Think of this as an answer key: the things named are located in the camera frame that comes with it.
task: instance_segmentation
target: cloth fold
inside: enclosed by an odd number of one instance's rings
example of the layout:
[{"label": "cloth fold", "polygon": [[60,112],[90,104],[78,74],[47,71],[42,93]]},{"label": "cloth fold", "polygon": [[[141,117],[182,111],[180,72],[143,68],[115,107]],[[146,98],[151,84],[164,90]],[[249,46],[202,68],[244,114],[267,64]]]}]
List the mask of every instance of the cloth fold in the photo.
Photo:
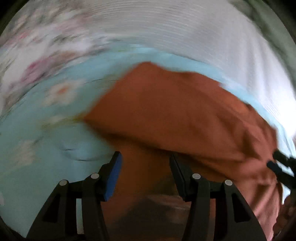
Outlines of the cloth fold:
[{"label": "cloth fold", "polygon": [[[114,200],[160,192],[158,187],[171,177],[168,158],[175,151],[205,178],[232,180],[272,239],[282,187],[266,162],[277,148],[276,132],[218,82],[142,63],[84,121],[123,155]],[[118,210],[118,216],[125,212]]]}]

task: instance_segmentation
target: printed flower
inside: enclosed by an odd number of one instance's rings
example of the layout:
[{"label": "printed flower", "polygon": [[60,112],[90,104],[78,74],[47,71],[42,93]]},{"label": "printed flower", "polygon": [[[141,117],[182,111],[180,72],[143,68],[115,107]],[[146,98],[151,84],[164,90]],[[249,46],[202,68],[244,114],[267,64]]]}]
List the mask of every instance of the printed flower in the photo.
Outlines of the printed flower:
[{"label": "printed flower", "polygon": [[82,85],[80,80],[65,81],[50,88],[44,100],[45,106],[52,104],[69,105],[74,101],[76,89]]},{"label": "printed flower", "polygon": [[25,140],[19,143],[15,149],[14,166],[24,167],[31,165],[35,160],[34,145],[36,141]]},{"label": "printed flower", "polygon": [[4,206],[4,197],[2,192],[0,192],[0,206]]}]

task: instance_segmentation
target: orange cloth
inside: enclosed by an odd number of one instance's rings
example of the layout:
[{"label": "orange cloth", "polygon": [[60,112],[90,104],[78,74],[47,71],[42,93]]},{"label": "orange cloth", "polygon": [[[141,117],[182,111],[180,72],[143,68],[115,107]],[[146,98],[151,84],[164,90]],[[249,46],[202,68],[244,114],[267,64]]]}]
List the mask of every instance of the orange cloth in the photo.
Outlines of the orange cloth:
[{"label": "orange cloth", "polygon": [[[282,193],[266,167],[277,147],[276,132],[218,82],[142,63],[84,120],[123,155],[114,200],[157,192],[171,176],[169,151],[179,152],[208,180],[232,180],[271,240]],[[127,201],[125,209],[135,202]]]}]

